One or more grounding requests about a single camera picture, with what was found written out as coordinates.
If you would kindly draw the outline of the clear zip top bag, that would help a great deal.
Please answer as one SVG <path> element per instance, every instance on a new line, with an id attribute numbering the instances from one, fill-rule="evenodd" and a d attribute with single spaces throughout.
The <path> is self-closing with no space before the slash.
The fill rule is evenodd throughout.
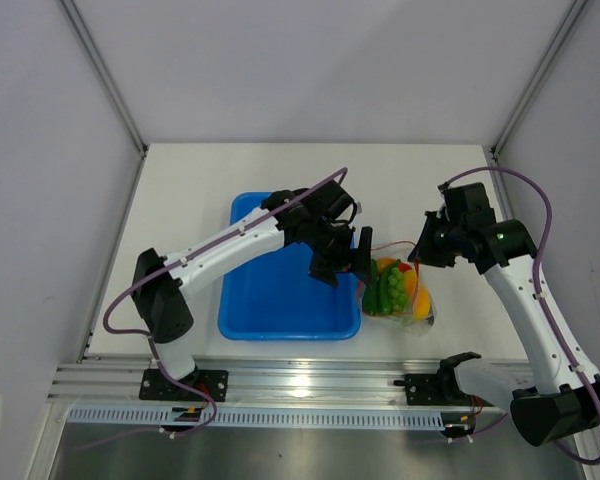
<path id="1" fill-rule="evenodd" d="M 410 240 L 371 248 L 371 286 L 360 282 L 356 301 L 360 313 L 385 327 L 424 336 L 435 323 L 436 310 L 421 265 L 409 260 L 415 249 Z"/>

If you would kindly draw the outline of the green chili pepper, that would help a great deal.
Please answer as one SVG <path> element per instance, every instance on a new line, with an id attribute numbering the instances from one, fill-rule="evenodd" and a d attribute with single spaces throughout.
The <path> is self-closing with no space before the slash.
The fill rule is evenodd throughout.
<path id="1" fill-rule="evenodd" d="M 381 273 L 377 283 L 377 309 L 381 316 L 390 315 L 393 312 L 393 304 L 389 294 L 389 277 L 392 266 L 388 266 Z"/>

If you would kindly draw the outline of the green grape bunch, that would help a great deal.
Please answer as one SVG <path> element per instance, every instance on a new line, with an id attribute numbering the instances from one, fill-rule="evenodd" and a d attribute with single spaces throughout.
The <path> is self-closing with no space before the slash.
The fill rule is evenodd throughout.
<path id="1" fill-rule="evenodd" d="M 396 268 L 391 270 L 389 277 L 389 294 L 393 304 L 392 313 L 402 313 L 410 309 L 410 300 L 404 287 L 404 273 Z"/>

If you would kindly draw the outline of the dark green cucumber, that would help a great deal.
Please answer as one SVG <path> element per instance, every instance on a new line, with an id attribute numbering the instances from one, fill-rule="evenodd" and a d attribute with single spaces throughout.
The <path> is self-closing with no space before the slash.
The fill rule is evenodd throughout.
<path id="1" fill-rule="evenodd" d="M 378 305 L 378 284 L 379 273 L 378 265 L 375 259 L 371 260 L 371 282 L 365 286 L 361 299 L 362 311 L 368 316 L 376 316 L 379 313 Z"/>

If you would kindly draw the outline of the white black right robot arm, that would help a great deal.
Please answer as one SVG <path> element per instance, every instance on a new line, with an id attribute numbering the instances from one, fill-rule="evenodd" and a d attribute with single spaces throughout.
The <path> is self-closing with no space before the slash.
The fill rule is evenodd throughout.
<path id="1" fill-rule="evenodd" d="M 499 221 L 481 183 L 439 188 L 409 259 L 424 266 L 473 264 L 504 306 L 523 345 L 525 382 L 474 352 L 441 361 L 438 395 L 448 403 L 476 396 L 508 413 L 523 439 L 541 446 L 600 428 L 600 371 L 579 346 L 544 281 L 540 251 L 516 219 Z"/>

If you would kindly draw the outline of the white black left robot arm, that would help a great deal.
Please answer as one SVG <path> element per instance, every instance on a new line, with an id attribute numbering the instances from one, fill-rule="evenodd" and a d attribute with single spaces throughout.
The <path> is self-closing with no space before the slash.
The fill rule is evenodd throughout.
<path id="1" fill-rule="evenodd" d="M 177 400 L 195 392 L 197 365 L 187 345 L 194 326 L 192 299 L 249 261 L 304 244 L 312 252 L 311 278 L 336 287 L 339 275 L 352 274 L 370 284 L 373 230 L 356 229 L 341 216 L 357 209 L 353 197 L 334 180 L 312 188 L 279 190 L 207 242 L 167 256 L 155 249 L 140 254 L 131 298 L 165 371 L 162 388 Z"/>

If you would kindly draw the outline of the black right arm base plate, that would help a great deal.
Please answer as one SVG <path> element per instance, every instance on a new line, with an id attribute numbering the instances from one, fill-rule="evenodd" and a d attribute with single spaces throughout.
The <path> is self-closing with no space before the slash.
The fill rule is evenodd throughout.
<path id="1" fill-rule="evenodd" d="M 462 406 L 466 395 L 442 374 L 404 374 L 392 385 L 404 391 L 410 406 Z"/>

